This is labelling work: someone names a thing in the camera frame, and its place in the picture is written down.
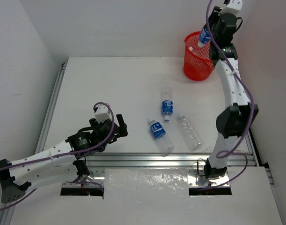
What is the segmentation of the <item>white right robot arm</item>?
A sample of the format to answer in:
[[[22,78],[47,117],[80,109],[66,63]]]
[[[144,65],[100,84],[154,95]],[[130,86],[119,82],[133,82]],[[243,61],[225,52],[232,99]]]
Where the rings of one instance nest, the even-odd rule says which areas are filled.
[[[225,109],[216,119],[218,138],[206,160],[204,176],[216,179],[227,172],[228,157],[235,153],[258,114],[258,106],[238,70],[238,54],[232,40],[238,31],[237,14],[242,8],[241,0],[226,0],[225,7],[215,6],[206,10],[206,24],[202,29],[210,44],[209,58],[220,78],[225,97]]]

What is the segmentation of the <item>blue label bottle Chinese text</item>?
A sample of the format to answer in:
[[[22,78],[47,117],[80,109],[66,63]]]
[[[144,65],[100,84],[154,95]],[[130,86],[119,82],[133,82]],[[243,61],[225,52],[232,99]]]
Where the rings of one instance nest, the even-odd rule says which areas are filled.
[[[154,119],[148,120],[149,130],[155,143],[162,154],[168,155],[175,148],[173,142],[171,141],[169,135],[166,133],[162,124]]]

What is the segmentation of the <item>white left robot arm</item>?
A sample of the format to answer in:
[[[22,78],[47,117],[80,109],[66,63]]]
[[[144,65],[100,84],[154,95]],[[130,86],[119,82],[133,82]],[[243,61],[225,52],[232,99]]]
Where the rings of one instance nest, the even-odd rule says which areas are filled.
[[[111,119],[97,122],[59,144],[28,158],[16,161],[0,160],[0,198],[4,204],[23,198],[27,192],[57,182],[84,182],[93,173],[85,158],[103,152],[108,144],[128,135],[121,114],[117,123]]]

